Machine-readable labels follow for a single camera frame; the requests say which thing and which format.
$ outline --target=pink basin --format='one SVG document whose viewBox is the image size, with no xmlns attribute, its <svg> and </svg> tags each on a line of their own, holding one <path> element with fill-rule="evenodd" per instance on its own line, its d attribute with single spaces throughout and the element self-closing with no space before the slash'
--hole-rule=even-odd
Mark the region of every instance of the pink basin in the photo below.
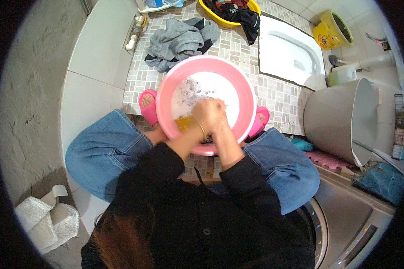
<svg viewBox="0 0 404 269">
<path fill-rule="evenodd" d="M 236 89 L 239 99 L 239 115 L 233 132 L 238 143 L 242 142 L 251 129 L 256 116 L 256 97 L 247 76 L 233 63 L 216 56 L 193 56 L 174 66 L 163 78 L 157 91 L 156 112 L 163 131 L 173 139 L 180 134 L 173 121 L 171 99 L 174 90 L 187 77 L 198 72 L 217 73 L 229 80 Z M 217 154 L 214 144 L 196 145 L 192 153 L 203 156 Z"/>
</svg>

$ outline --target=gold bracelet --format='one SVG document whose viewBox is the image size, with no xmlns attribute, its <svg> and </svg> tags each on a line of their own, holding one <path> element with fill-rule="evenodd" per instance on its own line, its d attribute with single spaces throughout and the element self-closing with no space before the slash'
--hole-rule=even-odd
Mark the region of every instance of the gold bracelet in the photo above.
<svg viewBox="0 0 404 269">
<path fill-rule="evenodd" d="M 203 141 L 206 141 L 207 137 L 206 137 L 205 130 L 203 129 L 202 124 L 201 124 L 200 122 L 198 122 L 198 123 L 199 123 L 199 126 L 200 126 L 200 127 L 201 127 L 201 129 L 202 129 L 202 133 L 203 133 Z"/>
</svg>

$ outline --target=black jacket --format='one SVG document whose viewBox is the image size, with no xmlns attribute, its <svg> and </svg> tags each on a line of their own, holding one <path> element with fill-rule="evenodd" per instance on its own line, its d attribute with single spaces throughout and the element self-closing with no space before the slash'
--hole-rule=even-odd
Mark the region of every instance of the black jacket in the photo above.
<svg viewBox="0 0 404 269">
<path fill-rule="evenodd" d="M 120 175 L 107 209 L 125 215 L 138 214 L 141 203 L 154 206 L 156 268 L 314 268 L 314 245 L 281 215 L 275 191 L 251 158 L 220 173 L 231 199 L 178 180 L 183 171 L 182 159 L 160 143 Z M 82 268 L 105 267 L 92 239 L 81 256 Z"/>
</svg>

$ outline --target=hand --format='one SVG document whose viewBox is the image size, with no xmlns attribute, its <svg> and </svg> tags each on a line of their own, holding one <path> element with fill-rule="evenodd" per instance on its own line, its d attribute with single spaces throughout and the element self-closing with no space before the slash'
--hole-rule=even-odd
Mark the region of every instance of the hand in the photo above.
<svg viewBox="0 0 404 269">
<path fill-rule="evenodd" d="M 199 122 L 206 135 L 211 135 L 216 128 L 227 124 L 226 105 L 220 99 L 201 100 L 192 111 L 193 119 Z"/>
</svg>

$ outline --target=blue jeans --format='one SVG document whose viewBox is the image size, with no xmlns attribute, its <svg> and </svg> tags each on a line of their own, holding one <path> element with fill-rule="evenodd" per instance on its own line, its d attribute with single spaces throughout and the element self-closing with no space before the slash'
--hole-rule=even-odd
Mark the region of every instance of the blue jeans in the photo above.
<svg viewBox="0 0 404 269">
<path fill-rule="evenodd" d="M 153 147 L 124 112 L 116 109 L 87 127 L 70 144 L 66 168 L 88 192 L 111 202 L 119 175 L 136 167 L 140 156 Z M 264 132 L 242 150 L 259 165 L 275 190 L 283 215 L 308 202 L 319 188 L 319 173 L 310 159 L 275 128 Z M 222 184 L 214 193 L 227 195 Z"/>
</svg>

